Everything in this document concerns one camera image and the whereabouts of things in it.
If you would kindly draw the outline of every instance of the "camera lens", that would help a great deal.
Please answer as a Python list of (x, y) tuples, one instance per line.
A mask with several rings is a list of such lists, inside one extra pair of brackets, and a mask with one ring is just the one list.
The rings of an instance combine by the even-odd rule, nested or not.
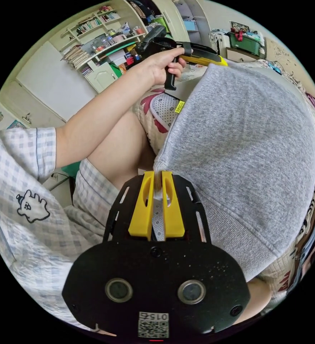
[(200, 281), (189, 280), (178, 289), (179, 300), (188, 305), (194, 305), (205, 297), (205, 286)]
[(132, 287), (122, 278), (114, 278), (106, 283), (105, 293), (114, 302), (126, 302), (132, 297)]

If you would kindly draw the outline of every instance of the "handheld tool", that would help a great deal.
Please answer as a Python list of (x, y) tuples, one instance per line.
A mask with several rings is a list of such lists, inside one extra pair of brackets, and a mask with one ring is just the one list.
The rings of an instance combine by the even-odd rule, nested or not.
[(162, 188), (165, 241), (154, 236), (154, 172), (145, 172), (124, 184), (103, 242), (76, 259), (62, 296), (79, 323), (118, 343), (208, 343), (237, 320), (249, 290), (235, 259), (212, 245), (192, 184), (163, 171)]
[[(185, 54), (179, 57), (183, 58), (189, 64), (208, 66), (210, 63), (213, 63), (215, 65), (228, 66), (223, 57), (218, 55), (215, 50), (200, 44), (176, 42), (173, 39), (166, 37), (166, 34), (167, 31), (164, 26), (157, 26), (144, 37), (142, 42), (136, 45), (135, 50), (142, 60), (161, 51), (181, 46), (185, 49)], [(173, 62), (178, 61), (179, 57), (176, 57)], [(167, 72), (165, 82), (166, 90), (174, 91), (176, 89), (174, 86), (174, 80), (175, 75)]]

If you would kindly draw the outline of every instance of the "black handle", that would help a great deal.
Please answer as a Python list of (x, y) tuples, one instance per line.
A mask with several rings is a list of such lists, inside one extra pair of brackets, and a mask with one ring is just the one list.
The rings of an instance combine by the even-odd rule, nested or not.
[[(177, 62), (178, 57), (175, 57), (172, 62)], [(166, 81), (165, 81), (165, 89), (170, 91), (175, 91), (176, 87), (174, 86), (175, 75), (169, 73), (168, 67), (166, 67)]]

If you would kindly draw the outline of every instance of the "gray hoodie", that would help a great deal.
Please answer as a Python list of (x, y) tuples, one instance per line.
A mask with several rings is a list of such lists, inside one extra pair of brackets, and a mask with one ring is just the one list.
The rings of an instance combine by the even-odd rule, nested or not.
[(314, 192), (315, 129), (301, 94), (275, 71), (210, 65), (155, 166), (191, 181), (212, 243), (249, 281), (296, 238)]

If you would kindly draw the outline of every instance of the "hand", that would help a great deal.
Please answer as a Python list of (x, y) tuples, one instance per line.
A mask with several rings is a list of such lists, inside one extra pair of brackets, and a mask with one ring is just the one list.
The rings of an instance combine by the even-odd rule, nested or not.
[(142, 61), (138, 66), (142, 68), (142, 71), (147, 75), (150, 74), (153, 80), (153, 86), (163, 85), (166, 81), (166, 67), (168, 72), (175, 75), (175, 78), (180, 78), (183, 69), (186, 66), (186, 62), (179, 58), (179, 60), (173, 63), (173, 59), (179, 55), (185, 53), (184, 48), (175, 48), (171, 50), (162, 51), (160, 53), (149, 56)]

